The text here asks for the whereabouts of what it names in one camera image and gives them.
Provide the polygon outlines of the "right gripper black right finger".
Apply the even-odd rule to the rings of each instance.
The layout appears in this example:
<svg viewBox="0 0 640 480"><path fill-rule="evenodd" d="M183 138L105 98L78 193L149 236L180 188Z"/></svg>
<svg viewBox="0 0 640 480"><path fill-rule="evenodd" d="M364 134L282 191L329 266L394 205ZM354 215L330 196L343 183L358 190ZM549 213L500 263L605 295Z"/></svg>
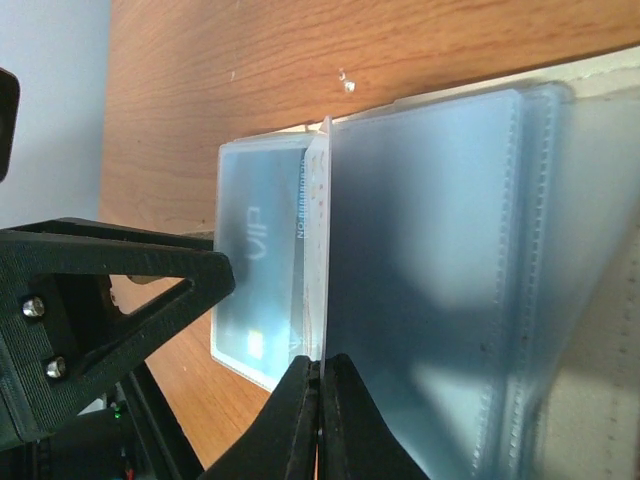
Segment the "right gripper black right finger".
<svg viewBox="0 0 640 480"><path fill-rule="evenodd" d="M320 385L321 479L425 479L392 434L354 363L338 354Z"/></svg>

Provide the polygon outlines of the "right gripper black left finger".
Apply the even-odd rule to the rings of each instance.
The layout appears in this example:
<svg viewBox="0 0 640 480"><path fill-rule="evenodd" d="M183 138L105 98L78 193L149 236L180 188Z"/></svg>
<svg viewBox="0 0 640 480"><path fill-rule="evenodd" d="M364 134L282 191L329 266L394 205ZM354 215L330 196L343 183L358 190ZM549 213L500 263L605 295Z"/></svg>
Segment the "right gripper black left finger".
<svg viewBox="0 0 640 480"><path fill-rule="evenodd" d="M200 477L314 478L319 393L319 363L295 357L247 431Z"/></svg>

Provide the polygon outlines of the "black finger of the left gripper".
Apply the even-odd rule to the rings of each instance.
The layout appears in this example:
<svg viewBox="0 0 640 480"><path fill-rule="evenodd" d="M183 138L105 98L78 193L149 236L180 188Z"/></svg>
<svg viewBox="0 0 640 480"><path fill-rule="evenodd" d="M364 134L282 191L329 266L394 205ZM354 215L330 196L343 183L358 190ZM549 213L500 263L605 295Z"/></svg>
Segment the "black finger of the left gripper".
<svg viewBox="0 0 640 480"><path fill-rule="evenodd" d="M59 430L227 297L208 236L80 219L1 233L1 441Z"/></svg>

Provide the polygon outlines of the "beige card holder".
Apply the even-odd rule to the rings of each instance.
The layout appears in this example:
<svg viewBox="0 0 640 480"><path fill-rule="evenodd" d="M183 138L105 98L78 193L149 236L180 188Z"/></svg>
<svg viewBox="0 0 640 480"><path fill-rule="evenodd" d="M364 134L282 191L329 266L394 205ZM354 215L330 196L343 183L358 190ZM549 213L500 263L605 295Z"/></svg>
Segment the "beige card holder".
<svg viewBox="0 0 640 480"><path fill-rule="evenodd" d="M306 153L321 124L223 145L217 198L226 146ZM638 49L333 119L331 145L326 361L353 360L424 473L628 477Z"/></svg>

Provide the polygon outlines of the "blue VIP card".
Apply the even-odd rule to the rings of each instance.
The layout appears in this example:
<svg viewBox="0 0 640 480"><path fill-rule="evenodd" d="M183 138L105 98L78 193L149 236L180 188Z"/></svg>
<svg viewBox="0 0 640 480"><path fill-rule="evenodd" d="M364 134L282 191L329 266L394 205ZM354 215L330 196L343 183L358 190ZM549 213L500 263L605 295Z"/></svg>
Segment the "blue VIP card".
<svg viewBox="0 0 640 480"><path fill-rule="evenodd" d="M212 320L213 357L272 388L302 350L303 241L298 215L305 150L221 151L215 247L228 256L236 286Z"/></svg>

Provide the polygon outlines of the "white VIP card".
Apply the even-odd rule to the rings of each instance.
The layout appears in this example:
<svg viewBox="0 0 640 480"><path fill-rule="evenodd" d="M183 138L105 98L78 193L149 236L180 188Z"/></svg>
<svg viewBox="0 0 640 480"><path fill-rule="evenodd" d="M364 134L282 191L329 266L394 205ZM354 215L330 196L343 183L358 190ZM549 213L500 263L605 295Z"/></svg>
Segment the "white VIP card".
<svg viewBox="0 0 640 480"><path fill-rule="evenodd" d="M329 250L331 226L331 167L333 119L327 117L304 157L304 324L309 329L307 353L326 362Z"/></svg>

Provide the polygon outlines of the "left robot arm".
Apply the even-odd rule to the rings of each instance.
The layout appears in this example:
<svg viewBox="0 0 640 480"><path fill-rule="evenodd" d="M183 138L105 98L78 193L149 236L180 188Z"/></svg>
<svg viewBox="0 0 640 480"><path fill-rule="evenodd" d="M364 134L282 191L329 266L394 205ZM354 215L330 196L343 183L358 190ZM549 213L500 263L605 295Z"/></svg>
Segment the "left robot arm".
<svg viewBox="0 0 640 480"><path fill-rule="evenodd" d="M121 385L228 296L211 240L79 219L1 233L1 475L164 474Z"/></svg>

